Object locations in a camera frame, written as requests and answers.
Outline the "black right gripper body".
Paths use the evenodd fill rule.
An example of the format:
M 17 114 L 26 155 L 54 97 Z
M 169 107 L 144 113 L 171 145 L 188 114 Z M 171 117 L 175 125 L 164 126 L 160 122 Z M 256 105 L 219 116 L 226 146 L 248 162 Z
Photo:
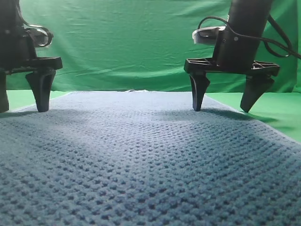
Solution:
M 277 64 L 255 60 L 271 5 L 270 0 L 231 1 L 225 29 L 217 36 L 212 57 L 186 59 L 185 72 L 277 76 Z

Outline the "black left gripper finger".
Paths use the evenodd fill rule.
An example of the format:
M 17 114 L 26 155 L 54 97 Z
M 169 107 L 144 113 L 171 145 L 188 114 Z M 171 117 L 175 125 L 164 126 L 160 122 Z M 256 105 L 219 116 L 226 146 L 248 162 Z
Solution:
M 9 101 L 7 96 L 7 76 L 4 71 L 0 72 L 0 112 L 4 113 L 9 110 Z
M 38 112 L 49 110 L 50 92 L 56 71 L 54 69 L 38 69 L 25 76 L 32 93 Z

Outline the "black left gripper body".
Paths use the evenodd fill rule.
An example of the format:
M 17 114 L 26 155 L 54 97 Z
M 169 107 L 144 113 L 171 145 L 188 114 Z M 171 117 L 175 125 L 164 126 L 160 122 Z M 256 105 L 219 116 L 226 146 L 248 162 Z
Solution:
M 23 19 L 18 0 L 0 2 L 0 71 L 5 74 L 62 69 L 60 57 L 37 56 L 32 39 L 25 30 L 30 25 Z

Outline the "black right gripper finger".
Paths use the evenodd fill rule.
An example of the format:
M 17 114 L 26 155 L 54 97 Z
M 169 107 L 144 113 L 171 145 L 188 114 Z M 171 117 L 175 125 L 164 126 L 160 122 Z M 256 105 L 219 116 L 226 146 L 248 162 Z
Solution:
M 192 88 L 192 108 L 194 111 L 201 110 L 202 102 L 210 80 L 206 77 L 206 72 L 191 73 L 190 82 Z
M 246 76 L 245 89 L 240 102 L 240 108 L 248 113 L 256 101 L 273 86 L 274 80 L 270 76 Z

